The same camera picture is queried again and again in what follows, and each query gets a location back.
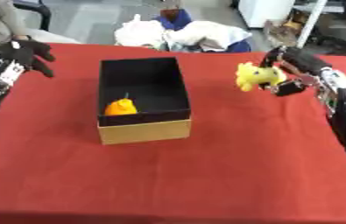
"cardboard box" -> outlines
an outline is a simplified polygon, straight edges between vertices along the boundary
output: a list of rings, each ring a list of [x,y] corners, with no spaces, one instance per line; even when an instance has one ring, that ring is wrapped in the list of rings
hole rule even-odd
[[[126,95],[135,115],[104,115]],[[189,137],[191,109],[175,58],[105,60],[99,80],[98,129],[103,144]]]

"metal pole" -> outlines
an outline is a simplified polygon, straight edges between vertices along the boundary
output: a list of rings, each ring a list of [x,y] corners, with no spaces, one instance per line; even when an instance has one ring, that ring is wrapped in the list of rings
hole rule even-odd
[[[297,46],[299,48],[302,48],[306,42],[307,39],[310,36],[310,33],[312,32],[315,24],[317,23],[318,18],[320,17],[322,11],[325,8],[325,5],[327,5],[328,0],[318,0],[317,4],[312,10],[312,14],[309,17],[309,20],[306,22],[305,27],[302,30],[302,33],[300,34],[300,38],[298,39]]]

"red table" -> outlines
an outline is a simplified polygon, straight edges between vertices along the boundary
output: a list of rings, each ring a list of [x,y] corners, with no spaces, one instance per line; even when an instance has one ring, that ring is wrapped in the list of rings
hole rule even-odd
[[[0,109],[0,223],[346,223],[346,153],[313,91],[235,87],[237,64],[262,53],[53,52],[56,78],[25,75]],[[99,61],[169,56],[187,83],[192,136],[101,146]],[[346,73],[346,57],[326,60]]]

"gray floor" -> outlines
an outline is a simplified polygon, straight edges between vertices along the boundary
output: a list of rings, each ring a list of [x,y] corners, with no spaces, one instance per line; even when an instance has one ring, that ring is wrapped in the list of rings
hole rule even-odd
[[[180,0],[194,20],[208,20],[245,28],[238,13],[229,8],[230,0]],[[160,9],[171,8],[176,1],[167,0],[44,0],[53,12],[51,32],[83,43],[113,45],[114,31],[122,23],[140,14],[147,20],[158,16]],[[25,14],[27,24],[37,27],[38,17]],[[261,31],[252,31],[254,51],[271,49]]]

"yellow toy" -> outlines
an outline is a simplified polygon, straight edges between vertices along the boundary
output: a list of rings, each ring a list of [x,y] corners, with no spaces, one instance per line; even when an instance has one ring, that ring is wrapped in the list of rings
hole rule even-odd
[[[138,112],[132,100],[128,98],[121,99],[119,101],[113,101],[107,106],[104,114],[106,116],[124,116],[135,115]]]
[[[276,66],[262,68],[253,66],[250,62],[238,65],[237,85],[244,92],[251,91],[253,86],[263,83],[277,86],[286,79],[287,76]]]

